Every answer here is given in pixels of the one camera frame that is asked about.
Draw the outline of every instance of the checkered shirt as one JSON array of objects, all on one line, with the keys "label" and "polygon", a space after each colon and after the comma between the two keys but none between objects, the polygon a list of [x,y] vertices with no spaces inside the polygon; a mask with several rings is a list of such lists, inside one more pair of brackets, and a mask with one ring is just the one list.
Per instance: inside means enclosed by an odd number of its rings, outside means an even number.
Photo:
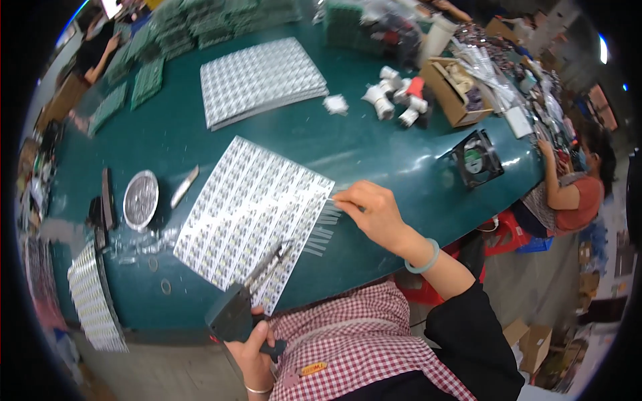
[{"label": "checkered shirt", "polygon": [[[392,281],[272,319],[276,338],[288,346],[279,357],[270,400],[333,400],[415,370],[460,401],[476,400],[421,338],[412,337],[409,319],[408,302]],[[296,384],[281,380],[319,362],[327,367]]]}]

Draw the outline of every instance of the white wall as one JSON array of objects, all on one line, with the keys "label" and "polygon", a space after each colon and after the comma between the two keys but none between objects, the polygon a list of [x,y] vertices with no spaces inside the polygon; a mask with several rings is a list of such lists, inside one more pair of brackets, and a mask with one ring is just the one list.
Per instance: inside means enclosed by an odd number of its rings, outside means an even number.
[{"label": "white wall", "polygon": [[522,387],[517,401],[572,401],[576,397],[569,394],[554,393],[529,384]]},{"label": "white wall", "polygon": [[34,82],[35,90],[33,91],[33,97],[31,98],[31,103],[29,104],[29,109],[27,109],[27,116],[24,120],[24,127],[22,127],[22,139],[31,135],[33,132],[33,126],[38,119],[40,110],[42,107],[53,97],[53,94],[56,92],[56,77],[58,73],[66,65],[71,58],[76,54],[80,43],[82,41],[82,34],[80,30],[76,31],[76,34],[69,39],[69,42],[62,48],[56,59],[49,67],[49,70],[44,75],[40,81],[40,85],[36,86]]}]

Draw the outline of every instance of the woman's left hand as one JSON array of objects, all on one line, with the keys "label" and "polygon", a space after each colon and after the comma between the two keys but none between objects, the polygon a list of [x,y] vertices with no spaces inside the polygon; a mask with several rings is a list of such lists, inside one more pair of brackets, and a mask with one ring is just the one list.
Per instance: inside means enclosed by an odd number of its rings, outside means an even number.
[{"label": "woman's left hand", "polygon": [[[252,308],[252,314],[262,314],[263,307]],[[225,342],[227,349],[234,357],[236,364],[243,372],[245,385],[251,389],[262,391],[271,389],[274,376],[270,371],[272,360],[268,354],[260,352],[261,345],[267,341],[274,346],[274,332],[267,321],[261,321],[254,327],[250,337],[244,343],[240,341]]]},{"label": "woman's left hand", "polygon": [[544,157],[546,157],[547,160],[555,160],[553,145],[551,145],[550,142],[544,141],[543,139],[538,139],[537,145],[539,146],[539,149],[542,151],[542,154],[544,155]]}]

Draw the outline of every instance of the cardboard box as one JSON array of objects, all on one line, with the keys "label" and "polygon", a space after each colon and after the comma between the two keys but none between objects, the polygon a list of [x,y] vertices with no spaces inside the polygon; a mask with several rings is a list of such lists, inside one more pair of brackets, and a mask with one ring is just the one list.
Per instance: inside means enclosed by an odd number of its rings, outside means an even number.
[{"label": "cardboard box", "polygon": [[519,341],[519,350],[524,354],[519,369],[534,374],[548,355],[553,330],[544,325],[526,326],[517,319],[502,331],[508,345]]},{"label": "cardboard box", "polygon": [[582,241],[580,243],[579,252],[577,261],[580,264],[589,264],[591,262],[591,242]]},{"label": "cardboard box", "polygon": [[455,92],[452,86],[448,84],[444,76],[441,75],[432,65],[433,62],[437,62],[443,67],[446,67],[455,61],[456,60],[454,58],[431,57],[424,62],[421,71],[419,71],[419,76],[424,79],[426,85],[428,85],[435,93],[437,101],[444,110],[444,114],[453,128],[476,124],[492,113],[492,105],[483,96],[483,108],[481,110],[474,112],[466,111],[462,99]]},{"label": "cardboard box", "polygon": [[75,74],[69,74],[49,103],[44,105],[36,121],[36,130],[43,132],[51,120],[62,121],[80,101],[88,86]]},{"label": "cardboard box", "polygon": [[528,326],[522,321],[522,319],[517,319],[513,323],[509,324],[501,331],[508,341],[508,345],[514,346],[522,338],[527,338],[528,335]]},{"label": "cardboard box", "polygon": [[592,294],[600,285],[600,272],[580,273],[580,294]]},{"label": "cardboard box", "polygon": [[527,333],[527,341],[519,342],[519,350],[524,353],[524,359],[519,365],[521,370],[535,374],[548,355],[552,334],[553,329],[549,326],[531,325]]},{"label": "cardboard box", "polygon": [[497,18],[491,19],[488,25],[486,25],[486,34],[488,36],[502,36],[504,39],[508,39],[519,46],[517,35],[508,27],[508,25],[504,24]]}]

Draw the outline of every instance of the woman's right hand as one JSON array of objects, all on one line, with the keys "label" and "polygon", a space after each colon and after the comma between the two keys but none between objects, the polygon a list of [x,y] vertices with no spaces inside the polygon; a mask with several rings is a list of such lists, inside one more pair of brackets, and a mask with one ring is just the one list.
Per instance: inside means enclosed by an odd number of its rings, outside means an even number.
[{"label": "woman's right hand", "polygon": [[348,213],[368,238],[392,253],[399,255],[407,234],[414,232],[401,219],[390,189],[361,180],[332,199],[334,205]]},{"label": "woman's right hand", "polygon": [[118,44],[120,42],[120,31],[116,32],[114,36],[112,36],[111,39],[107,42],[107,46],[105,46],[105,53],[106,54],[111,54],[114,50],[118,48]]}]

